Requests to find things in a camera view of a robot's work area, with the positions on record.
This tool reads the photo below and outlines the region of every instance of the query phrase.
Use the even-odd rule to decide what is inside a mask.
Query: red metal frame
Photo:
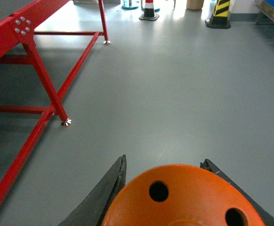
[[[30,64],[33,65],[48,96],[51,104],[48,107],[38,106],[5,106],[0,105],[0,112],[9,113],[31,113],[41,114],[36,126],[32,130],[27,141],[14,159],[4,178],[0,182],[0,205],[7,195],[12,184],[16,180],[20,170],[25,164],[34,145],[41,136],[48,120],[54,114],[58,115],[62,121],[66,121],[68,116],[62,105],[62,99],[75,79],[78,71],[86,60],[88,54],[93,48],[99,36],[104,36],[108,41],[105,15],[103,10],[103,0],[99,0],[100,15],[102,20],[103,31],[99,32],[34,32],[34,29],[44,20],[50,17],[54,12],[59,10],[69,0],[36,0],[26,7],[15,12],[11,16],[0,21],[0,63],[1,64]],[[92,35],[93,38],[85,48],[84,52],[78,59],[72,71],[65,79],[63,85],[57,92],[45,69],[45,66],[36,50],[36,44],[33,40],[34,34],[48,35]],[[5,54],[17,44],[22,43],[27,55]]]

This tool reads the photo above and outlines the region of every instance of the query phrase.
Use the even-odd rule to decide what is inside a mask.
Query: beige container
[[[186,8],[192,10],[200,10],[203,8],[204,0],[187,0]]]

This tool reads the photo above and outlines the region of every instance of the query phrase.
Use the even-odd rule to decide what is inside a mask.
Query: adjustable foot
[[[70,125],[72,125],[72,120],[68,118],[66,121],[62,121],[61,125],[64,127],[69,127]]]

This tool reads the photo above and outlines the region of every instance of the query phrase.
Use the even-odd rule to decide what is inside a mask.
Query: hole
[[[163,182],[157,181],[150,186],[149,195],[155,202],[164,202],[168,198],[168,188]]]
[[[226,223],[228,226],[247,226],[244,214],[235,208],[226,212]]]

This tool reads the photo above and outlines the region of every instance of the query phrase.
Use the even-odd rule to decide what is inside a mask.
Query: cone base
[[[159,18],[159,14],[154,14],[153,17],[145,17],[144,16],[144,13],[139,17],[140,20],[150,20],[150,21],[153,21],[153,20],[157,20]]]
[[[205,20],[205,24],[209,28],[216,28],[216,29],[228,29],[231,27],[229,21],[217,21],[217,17],[211,17],[210,19]]]

